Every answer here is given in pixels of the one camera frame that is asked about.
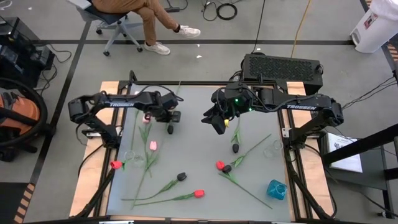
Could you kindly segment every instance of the gray table surface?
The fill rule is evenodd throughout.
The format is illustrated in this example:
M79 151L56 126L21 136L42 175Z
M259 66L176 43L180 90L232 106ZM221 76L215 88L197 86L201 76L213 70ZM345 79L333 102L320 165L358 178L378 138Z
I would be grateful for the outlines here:
M133 85L131 93L143 86ZM177 86L167 86L176 91ZM159 90L150 87L148 91ZM139 198L148 197L158 192L165 184L175 179L181 172L187 173L187 179L179 182L171 190L145 202L165 200L197 189L205 190L203 198L190 198L152 205L135 206L121 198L134 198L143 167L128 163L126 170L118 170L114 176L109 196L107 215L137 215L144 217L197 218L200 220L256 220L289 222L287 197L277 200L266 195L272 179L285 183L282 152L272 158L264 155L264 149L280 139L277 113L250 112L241 117L242 144L237 154L231 149L231 138L237 125L237 119L230 122L224 135L218 135L210 124L201 123L203 113L212 106L211 94L214 86L181 86L178 95L185 101L180 102L177 110L181 111L181 121L174 124L173 135L167 134L164 123L152 121L149 141L157 141L159 160L151 167L152 178L147 173ZM133 143L133 127L136 109L128 109L124 125L123 138L118 159L123 161L127 151L133 150L144 156L144 144L138 126L143 127L142 112L137 117ZM239 155L256 145L268 134L267 140L253 149L241 165L232 171L236 180L252 194L270 205L270 209L235 186L228 179L218 175L215 163L234 161Z

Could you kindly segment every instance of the wooden board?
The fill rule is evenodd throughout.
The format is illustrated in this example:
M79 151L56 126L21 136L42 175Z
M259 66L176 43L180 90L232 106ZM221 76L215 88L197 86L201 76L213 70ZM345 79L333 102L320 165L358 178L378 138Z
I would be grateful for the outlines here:
M107 93L116 94L119 82L103 82L101 90L105 90ZM289 82L287 83L289 94L295 95L305 95L305 90L303 83L301 82ZM295 111L293 110L294 123L296 127L300 127L309 120L311 120L311 114L309 111ZM284 121L285 125L289 127L287 113L284 111ZM105 123L110 123L113 115L112 109L101 110L97 116L99 119ZM121 111L118 116L118 124L120 123ZM100 138L90 139L87 142L85 157L96 149L102 143ZM306 142L308 145L313 146L318 149L316 140L308 139ZM70 216L79 213L84 206L91 199L93 194L98 188L100 182L100 175L102 170L102 165L104 161L105 150L100 149L95 155L90 158L86 164L82 167L78 183L76 186L75 196L73 199L72 207L70 210ZM331 215L333 213L333 207L331 206L330 195L328 191L328 186L326 182L325 173L323 171L322 160L317 154L312 152L310 149L302 149L301 156L303 160L303 169L305 173L305 178L307 182L308 190L317 200L317 202L322 206L322 208ZM299 199L299 209L302 217L305 217L305 208L302 200L302 194L297 189L298 199ZM103 195L103 201L101 206L100 215L105 215L106 205L108 203L109 186ZM290 217L292 221L294 220L294 213L292 211L291 200L290 203ZM162 217L113 217L114 220L164 220Z

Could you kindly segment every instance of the white container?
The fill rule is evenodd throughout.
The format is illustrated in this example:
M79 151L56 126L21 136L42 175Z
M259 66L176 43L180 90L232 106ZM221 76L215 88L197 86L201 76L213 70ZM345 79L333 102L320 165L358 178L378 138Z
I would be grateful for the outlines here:
M398 0L373 0L350 36L362 53L373 53L398 33Z

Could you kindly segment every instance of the blue object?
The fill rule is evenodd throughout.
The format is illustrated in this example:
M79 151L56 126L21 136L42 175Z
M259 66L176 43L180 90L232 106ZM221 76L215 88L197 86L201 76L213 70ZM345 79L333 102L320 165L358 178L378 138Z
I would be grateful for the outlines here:
M286 191L287 186L285 184L282 184L278 180L272 180L269 182L267 195L279 200L283 200L285 198Z

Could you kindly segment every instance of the gray floor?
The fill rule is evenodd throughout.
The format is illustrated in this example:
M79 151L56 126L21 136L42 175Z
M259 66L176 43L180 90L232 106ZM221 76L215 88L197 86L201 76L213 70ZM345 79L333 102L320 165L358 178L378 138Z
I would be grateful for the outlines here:
M255 39L260 0L244 0L237 3L238 15L231 21L217 19L207 22L201 17L200 1L188 0L187 10L172 14L182 24L201 29L200 39ZM174 5L183 6L183 0L173 0ZM293 40L306 0L267 0L259 38L264 40ZM208 17L213 16L209 9ZM364 14L359 0L313 0L302 30L301 40L348 40L348 34ZM18 0L1 12L2 16L19 16L41 39L78 40L85 23L76 9L65 0ZM130 13L130 21L140 18ZM143 39L140 27L131 33ZM161 24L157 25L159 39L179 39ZM95 23L90 27L88 40L109 38L95 33ZM55 45L58 50L71 50L76 45ZM239 69L244 54L252 45L169 45L172 53L167 57L143 52L138 53L133 45L113 45L111 56L102 54L104 45L86 44L81 53L70 86L67 100L98 92L101 82L126 80L134 70L139 80L227 80ZM289 57L291 45L259 45L267 55ZM58 54L61 59L66 54ZM366 93L391 76L385 56L380 51L360 54L353 46L299 45L295 57L316 59L325 68L324 87L321 93L330 95L345 104ZM72 60L56 63L58 76L44 93L50 115L53 114L65 77ZM345 110L345 123L339 129L347 136L363 138L371 133L398 122L398 107L394 97L398 93L392 86L374 97L355 104ZM67 218L73 200L78 166L83 157L84 146L75 137L76 125L70 122L67 106L64 105L57 126L57 134L50 145L42 173L29 206L26 221ZM387 150L393 151L391 145ZM28 182L38 153L22 153L13 163L0 163L0 182ZM398 166L396 159L386 154L388 167ZM397 182L390 183L393 201L398 208L398 194L394 191ZM353 194L341 185L329 184L338 204L337 217L342 220L370 223L394 223L375 217L379 212L374 205L359 194ZM374 200L382 203L381 192L358 188Z

